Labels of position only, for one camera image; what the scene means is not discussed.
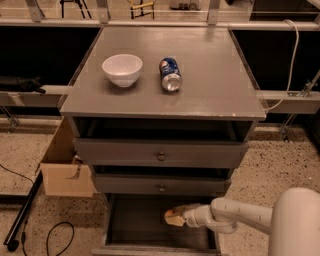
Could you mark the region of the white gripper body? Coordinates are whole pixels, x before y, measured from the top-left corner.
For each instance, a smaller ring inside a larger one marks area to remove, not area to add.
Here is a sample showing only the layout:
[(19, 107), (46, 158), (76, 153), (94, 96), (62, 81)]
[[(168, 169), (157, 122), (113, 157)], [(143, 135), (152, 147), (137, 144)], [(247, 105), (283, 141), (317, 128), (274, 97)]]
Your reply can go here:
[(182, 213), (184, 223), (192, 228), (207, 227), (211, 218), (209, 205), (187, 205)]

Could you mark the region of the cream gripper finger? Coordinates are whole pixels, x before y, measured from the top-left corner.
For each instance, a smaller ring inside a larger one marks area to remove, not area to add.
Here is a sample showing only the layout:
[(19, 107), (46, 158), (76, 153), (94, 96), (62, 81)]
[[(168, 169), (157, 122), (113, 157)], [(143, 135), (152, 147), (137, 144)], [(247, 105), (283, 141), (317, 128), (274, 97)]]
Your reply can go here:
[(165, 218), (165, 221), (168, 225), (182, 227), (185, 224), (185, 221), (181, 214), (174, 212), (173, 216)]
[(173, 211), (174, 212), (185, 212), (185, 211), (189, 211), (191, 209), (195, 209), (199, 206), (200, 206), (200, 204), (181, 205), (181, 206), (174, 207)]

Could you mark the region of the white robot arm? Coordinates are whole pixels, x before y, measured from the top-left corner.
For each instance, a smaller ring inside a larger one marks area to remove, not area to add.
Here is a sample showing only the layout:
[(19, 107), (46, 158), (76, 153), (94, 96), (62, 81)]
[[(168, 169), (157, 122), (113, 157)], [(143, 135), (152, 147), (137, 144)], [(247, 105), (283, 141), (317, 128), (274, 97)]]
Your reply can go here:
[(164, 219), (222, 234), (243, 223), (269, 236), (268, 256), (320, 256), (320, 193), (306, 188), (284, 191), (272, 208), (220, 197), (206, 205), (174, 207)]

